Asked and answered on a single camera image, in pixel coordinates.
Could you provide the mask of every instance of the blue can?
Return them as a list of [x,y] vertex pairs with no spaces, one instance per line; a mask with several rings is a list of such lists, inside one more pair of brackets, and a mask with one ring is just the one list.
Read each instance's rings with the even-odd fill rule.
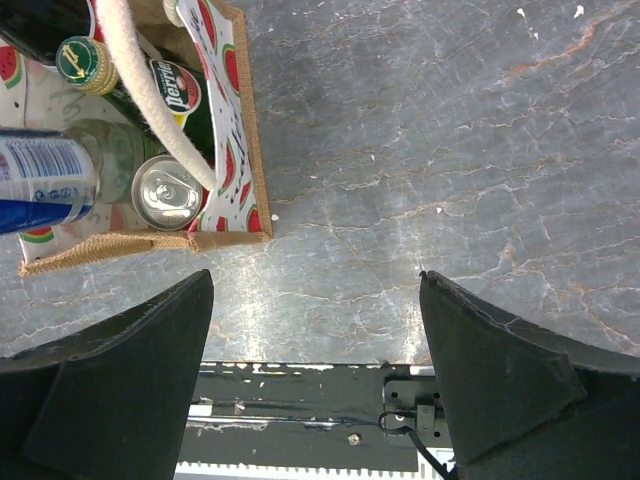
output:
[[0,235],[73,222],[90,211],[88,205],[0,200]]

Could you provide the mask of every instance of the can lid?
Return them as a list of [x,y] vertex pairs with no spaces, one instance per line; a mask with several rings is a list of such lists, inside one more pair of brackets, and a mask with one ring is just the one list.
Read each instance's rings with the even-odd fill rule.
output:
[[69,37],[62,42],[56,66],[67,83],[89,95],[106,95],[119,80],[107,47],[89,37]]
[[158,230],[179,230],[200,211],[202,186],[172,156],[142,164],[133,179],[131,199],[138,215]]

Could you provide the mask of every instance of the bottle label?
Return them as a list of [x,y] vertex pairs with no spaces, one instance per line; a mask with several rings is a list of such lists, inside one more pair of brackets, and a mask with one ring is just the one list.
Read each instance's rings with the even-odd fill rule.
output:
[[87,152],[60,139],[0,137],[0,199],[91,205],[95,173]]
[[182,129],[187,117],[202,101],[200,85],[191,73],[175,63],[149,60],[151,72],[164,103]]

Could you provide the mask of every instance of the watermelon slice print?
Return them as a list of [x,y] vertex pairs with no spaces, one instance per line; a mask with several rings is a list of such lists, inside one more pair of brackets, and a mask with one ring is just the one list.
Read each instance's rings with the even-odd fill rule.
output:
[[258,206],[252,205],[247,215],[247,230],[251,233],[260,231],[260,216],[258,215]]
[[47,243],[53,240],[53,231],[49,227],[36,228],[20,234],[20,238],[29,243]]
[[228,232],[229,231],[229,220],[224,217],[218,218],[218,223],[216,224],[216,232]]
[[242,187],[242,193],[240,193],[240,210],[244,208],[244,204],[247,203],[247,198],[249,197],[249,192],[251,191],[251,180],[247,182],[247,184]]
[[224,192],[231,186],[233,178],[236,176],[236,156],[231,148],[231,142],[227,138],[227,175],[224,178],[224,183],[218,190],[218,196],[221,197]]
[[213,45],[213,51],[218,53],[218,34],[216,31],[216,24],[213,21],[211,8],[209,8],[208,0],[198,0],[198,7],[200,7],[200,15],[202,15],[204,28],[207,30],[207,35],[209,35],[211,45]]
[[7,90],[22,80],[22,62],[20,54],[13,47],[0,47],[0,77]]
[[227,72],[227,78],[231,83],[233,92],[240,96],[240,83],[238,82],[238,66],[236,65],[236,47],[226,44],[222,49],[222,60],[224,61],[224,70]]

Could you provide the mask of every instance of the marble floor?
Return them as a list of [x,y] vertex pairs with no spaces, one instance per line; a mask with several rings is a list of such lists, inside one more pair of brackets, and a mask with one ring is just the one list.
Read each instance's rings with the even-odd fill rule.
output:
[[0,355],[212,271],[205,357],[429,361],[418,273],[640,355],[638,0],[238,0],[269,244],[26,279]]

